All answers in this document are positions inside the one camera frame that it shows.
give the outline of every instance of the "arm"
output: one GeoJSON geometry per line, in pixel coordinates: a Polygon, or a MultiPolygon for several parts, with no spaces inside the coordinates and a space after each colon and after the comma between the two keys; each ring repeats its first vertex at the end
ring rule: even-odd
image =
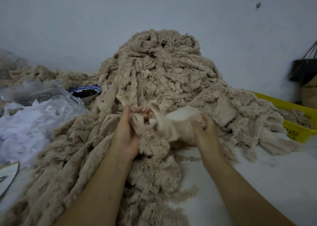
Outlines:
{"type": "MultiPolygon", "coordinates": [[[[134,113],[141,111],[142,107],[139,107],[134,113]]],[[[127,106],[107,155],[86,188],[55,226],[115,225],[125,180],[133,159],[139,153],[140,138],[129,125],[130,116],[127,106]]]]}
{"type": "Polygon", "coordinates": [[[203,119],[207,124],[205,131],[198,122],[192,122],[198,150],[233,224],[294,226],[225,160],[213,121],[206,115],[203,119]]]}

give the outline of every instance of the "yellow basket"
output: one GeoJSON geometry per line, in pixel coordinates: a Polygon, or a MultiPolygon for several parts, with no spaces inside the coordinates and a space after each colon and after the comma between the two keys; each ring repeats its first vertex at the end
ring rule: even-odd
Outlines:
{"type": "MultiPolygon", "coordinates": [[[[286,102],[283,100],[279,100],[277,98],[272,98],[257,92],[254,92],[254,93],[258,98],[265,99],[272,102],[273,105],[276,106],[277,108],[287,109],[287,110],[297,109],[304,112],[305,116],[312,122],[314,127],[317,128],[317,110],[300,106],[294,103],[286,102]]],[[[317,135],[317,130],[305,128],[303,126],[300,126],[298,124],[292,123],[287,120],[284,120],[283,126],[287,130],[287,136],[290,139],[300,143],[306,142],[310,138],[310,136],[317,135]]]]}

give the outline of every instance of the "white wall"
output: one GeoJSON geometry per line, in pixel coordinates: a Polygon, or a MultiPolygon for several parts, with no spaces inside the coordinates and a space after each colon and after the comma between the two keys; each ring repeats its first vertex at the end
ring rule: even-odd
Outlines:
{"type": "Polygon", "coordinates": [[[317,0],[0,0],[0,48],[97,71],[134,33],[175,29],[199,40],[230,85],[291,100],[286,76],[317,39],[316,12],[317,0]]]}

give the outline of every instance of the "white fabric pile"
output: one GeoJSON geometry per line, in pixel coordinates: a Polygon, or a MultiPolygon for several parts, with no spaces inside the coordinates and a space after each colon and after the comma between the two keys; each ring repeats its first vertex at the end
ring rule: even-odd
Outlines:
{"type": "Polygon", "coordinates": [[[33,158],[50,142],[50,132],[67,120],[88,110],[65,96],[48,101],[34,101],[32,106],[17,103],[5,105],[0,118],[0,164],[20,161],[30,167],[33,158]]]}

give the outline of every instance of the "blue and white bowl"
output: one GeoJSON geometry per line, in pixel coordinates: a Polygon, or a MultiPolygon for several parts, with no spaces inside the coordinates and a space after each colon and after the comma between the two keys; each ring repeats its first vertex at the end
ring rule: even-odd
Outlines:
{"type": "Polygon", "coordinates": [[[81,92],[82,90],[85,90],[85,89],[93,89],[93,90],[95,90],[97,92],[95,95],[92,95],[92,96],[89,96],[89,97],[86,97],[86,98],[81,98],[83,103],[86,104],[86,105],[89,104],[95,97],[97,97],[97,95],[99,93],[101,93],[101,87],[99,87],[99,86],[81,86],[81,87],[77,87],[77,88],[68,90],[68,92],[71,95],[73,95],[74,92],[81,92]]]}

